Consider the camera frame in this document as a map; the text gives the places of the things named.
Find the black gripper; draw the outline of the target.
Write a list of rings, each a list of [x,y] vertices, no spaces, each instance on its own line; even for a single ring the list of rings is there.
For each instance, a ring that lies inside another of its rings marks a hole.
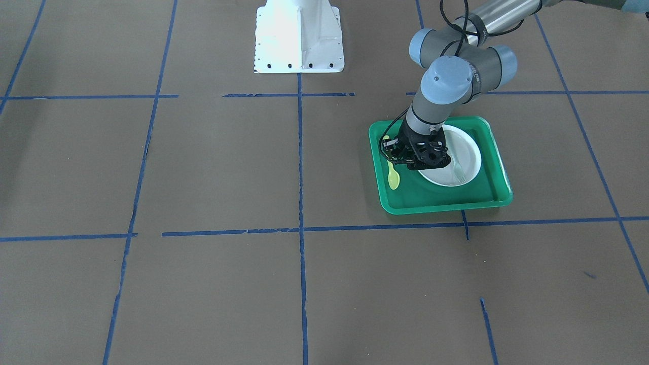
[[[387,155],[392,164],[406,164],[404,148],[414,153],[446,153],[447,140],[443,123],[429,124],[420,120],[404,120],[398,134],[403,144],[387,146]]]

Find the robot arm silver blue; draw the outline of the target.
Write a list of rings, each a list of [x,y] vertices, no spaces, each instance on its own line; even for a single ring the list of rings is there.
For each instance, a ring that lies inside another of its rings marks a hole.
[[[412,104],[394,138],[379,138],[378,150],[392,164],[411,170],[440,169],[452,162],[444,124],[455,108],[509,83],[518,60],[513,50],[485,48],[489,38],[513,32],[526,18],[555,1],[487,1],[440,30],[422,28],[409,44],[412,60],[425,69]]]

